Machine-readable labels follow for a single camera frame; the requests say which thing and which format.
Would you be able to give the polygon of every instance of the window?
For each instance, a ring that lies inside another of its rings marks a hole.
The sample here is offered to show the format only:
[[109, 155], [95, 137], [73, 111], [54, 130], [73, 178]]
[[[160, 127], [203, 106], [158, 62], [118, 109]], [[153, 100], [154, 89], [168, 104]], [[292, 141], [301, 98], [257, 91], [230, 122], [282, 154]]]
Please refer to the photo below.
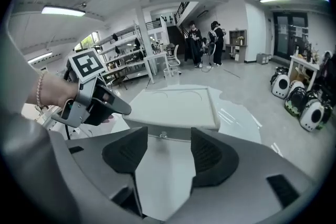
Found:
[[87, 36], [85, 39], [83, 39], [81, 41], [82, 47], [83, 49], [89, 49], [93, 46], [94, 42], [93, 42], [93, 38], [92, 38], [92, 34]]
[[75, 47], [75, 51], [77, 50], [83, 50], [81, 43], [78, 43]]
[[92, 37], [93, 37], [93, 42], [94, 43], [97, 43], [99, 41], [98, 32], [93, 32]]
[[93, 32], [85, 39], [83, 39], [77, 46], [75, 47], [75, 51], [82, 51], [84, 49], [90, 49], [92, 46], [99, 41], [98, 32]]

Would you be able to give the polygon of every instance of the black foam pad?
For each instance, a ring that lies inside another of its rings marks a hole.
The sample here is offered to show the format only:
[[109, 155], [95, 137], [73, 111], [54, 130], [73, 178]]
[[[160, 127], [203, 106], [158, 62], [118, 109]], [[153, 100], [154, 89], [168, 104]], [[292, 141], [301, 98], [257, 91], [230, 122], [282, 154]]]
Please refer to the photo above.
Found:
[[239, 157], [231, 146], [196, 128], [191, 128], [191, 152], [196, 170], [193, 187], [218, 186], [238, 167]]
[[148, 127], [122, 135], [102, 150], [103, 160], [117, 173], [133, 174], [147, 150]]

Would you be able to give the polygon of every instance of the backpack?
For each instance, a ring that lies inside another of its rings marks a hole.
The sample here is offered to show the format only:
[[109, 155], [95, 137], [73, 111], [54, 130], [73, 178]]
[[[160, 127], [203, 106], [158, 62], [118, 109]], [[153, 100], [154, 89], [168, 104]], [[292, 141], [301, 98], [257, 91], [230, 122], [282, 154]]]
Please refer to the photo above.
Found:
[[218, 37], [217, 37], [217, 34], [216, 34], [215, 31], [210, 30], [208, 32], [208, 40], [209, 40], [209, 43], [216, 43], [217, 42]]

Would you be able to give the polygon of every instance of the person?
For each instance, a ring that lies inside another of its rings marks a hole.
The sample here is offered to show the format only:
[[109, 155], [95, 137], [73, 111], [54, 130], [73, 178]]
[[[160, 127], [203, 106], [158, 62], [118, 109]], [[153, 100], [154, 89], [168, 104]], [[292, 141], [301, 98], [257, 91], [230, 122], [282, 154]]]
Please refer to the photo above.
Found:
[[224, 33], [220, 29], [220, 24], [217, 21], [213, 21], [211, 24], [211, 30], [215, 31], [217, 35], [216, 50], [214, 53], [214, 66], [222, 65], [222, 51], [224, 46]]
[[[63, 108], [68, 99], [76, 97], [78, 84], [67, 82], [47, 72], [40, 79], [42, 71], [33, 68], [27, 62], [9, 34], [9, 13], [7, 12], [7, 19], [4, 20], [0, 28], [0, 36], [3, 42], [3, 46], [0, 46], [0, 55], [10, 56], [4, 57], [2, 61], [2, 67], [6, 72], [0, 74], [0, 81], [6, 81], [6, 86], [1, 88], [0, 110], [10, 114], [21, 114], [24, 103], [39, 105], [37, 90], [40, 80], [40, 105], [56, 105]], [[105, 95], [103, 99], [107, 101], [108, 95]]]
[[196, 28], [195, 22], [192, 20], [189, 23], [190, 31], [188, 38], [191, 39], [191, 52], [193, 54], [193, 61], [195, 68], [202, 68], [202, 60], [200, 57], [200, 50], [202, 47], [201, 31]]

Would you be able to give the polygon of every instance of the staircase railing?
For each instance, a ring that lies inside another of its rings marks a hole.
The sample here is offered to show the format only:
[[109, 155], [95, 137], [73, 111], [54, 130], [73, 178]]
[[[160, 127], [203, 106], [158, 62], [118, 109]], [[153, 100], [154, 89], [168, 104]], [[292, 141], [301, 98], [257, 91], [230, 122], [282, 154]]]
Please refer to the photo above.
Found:
[[185, 11], [188, 5], [189, 5], [189, 2], [181, 2], [180, 6], [177, 9], [176, 14], [174, 15], [176, 24], [180, 20], [183, 12]]
[[161, 21], [160, 20], [154, 20], [154, 21], [151, 21], [149, 23], [146, 23], [147, 30], [152, 30], [152, 29], [160, 28], [161, 26], [162, 25], [161, 25]]
[[181, 33], [182, 33], [182, 35], [184, 36], [184, 38], [187, 38], [188, 35], [189, 35], [189, 33], [188, 33], [188, 31], [183, 27], [182, 24], [180, 24], [180, 30], [181, 30]]

